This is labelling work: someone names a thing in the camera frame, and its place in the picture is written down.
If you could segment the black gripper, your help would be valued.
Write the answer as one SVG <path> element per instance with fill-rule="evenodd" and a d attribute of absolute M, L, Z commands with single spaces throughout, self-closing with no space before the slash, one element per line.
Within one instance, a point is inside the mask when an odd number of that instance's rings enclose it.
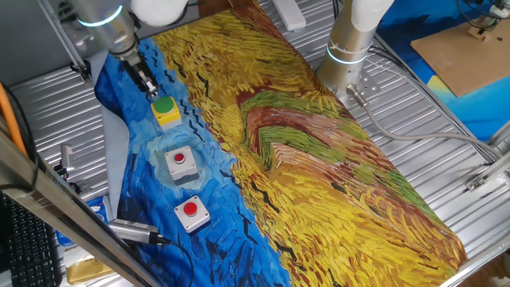
<path fill-rule="evenodd" d="M 147 95 L 148 100 L 159 98 L 159 85 L 154 81 L 154 75 L 140 53 L 121 55 L 120 62 L 137 87 Z"/>

